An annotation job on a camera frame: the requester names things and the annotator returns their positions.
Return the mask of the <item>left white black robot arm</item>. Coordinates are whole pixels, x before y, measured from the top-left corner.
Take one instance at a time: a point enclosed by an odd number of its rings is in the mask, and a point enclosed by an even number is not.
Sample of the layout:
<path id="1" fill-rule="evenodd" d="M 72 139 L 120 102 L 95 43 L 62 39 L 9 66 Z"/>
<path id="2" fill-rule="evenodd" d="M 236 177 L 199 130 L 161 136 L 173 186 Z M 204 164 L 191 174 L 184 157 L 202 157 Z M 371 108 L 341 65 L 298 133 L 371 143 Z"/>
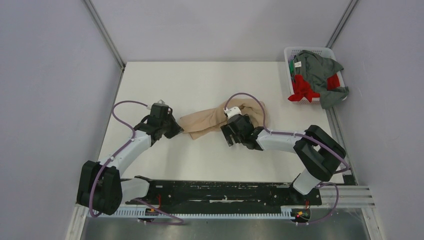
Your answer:
<path id="1" fill-rule="evenodd" d="M 150 112 L 135 126 L 113 112 L 112 116 L 129 128 L 130 136 L 107 158 L 88 160 L 81 168 L 76 202 L 87 207 L 94 218 L 101 214 L 113 215 L 120 205 L 134 199 L 151 204 L 157 198 L 157 190 L 148 180 L 140 177 L 123 179 L 123 173 L 162 137 L 171 139 L 184 130 L 173 116 L 173 109 L 163 101 L 143 106 Z"/>

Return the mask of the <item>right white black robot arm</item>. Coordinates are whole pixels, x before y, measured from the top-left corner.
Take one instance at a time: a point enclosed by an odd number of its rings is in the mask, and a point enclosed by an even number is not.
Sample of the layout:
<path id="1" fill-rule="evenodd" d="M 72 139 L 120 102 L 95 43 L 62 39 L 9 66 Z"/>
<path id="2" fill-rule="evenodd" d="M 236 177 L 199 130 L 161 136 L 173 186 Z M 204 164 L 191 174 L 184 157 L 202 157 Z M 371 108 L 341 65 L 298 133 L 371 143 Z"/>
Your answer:
<path id="1" fill-rule="evenodd" d="M 328 182 L 340 164 L 346 164 L 346 150 L 317 125 L 310 125 L 301 133 L 273 132 L 263 126 L 255 127 L 247 114 L 236 114 L 220 129 L 230 147 L 242 144 L 249 150 L 296 154 L 305 169 L 288 191 L 289 199 L 295 204 L 306 201 L 313 188 Z"/>

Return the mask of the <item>beige t-shirt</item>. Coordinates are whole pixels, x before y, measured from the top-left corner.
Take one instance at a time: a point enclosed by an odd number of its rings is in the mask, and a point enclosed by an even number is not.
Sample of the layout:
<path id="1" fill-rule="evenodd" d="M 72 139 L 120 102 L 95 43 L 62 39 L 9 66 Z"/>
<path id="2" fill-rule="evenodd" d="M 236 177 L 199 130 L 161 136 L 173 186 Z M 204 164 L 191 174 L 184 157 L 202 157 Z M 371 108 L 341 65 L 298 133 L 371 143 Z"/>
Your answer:
<path id="1" fill-rule="evenodd" d="M 216 108 L 210 108 L 182 116 L 177 123 L 183 128 L 185 134 L 189 134 L 193 140 L 196 140 L 210 132 L 219 132 L 221 126 L 227 123 L 224 107 L 225 103 L 222 103 Z M 232 99 L 227 107 L 238 107 L 243 115 L 249 115 L 254 127 L 263 126 L 264 113 L 254 99 Z"/>

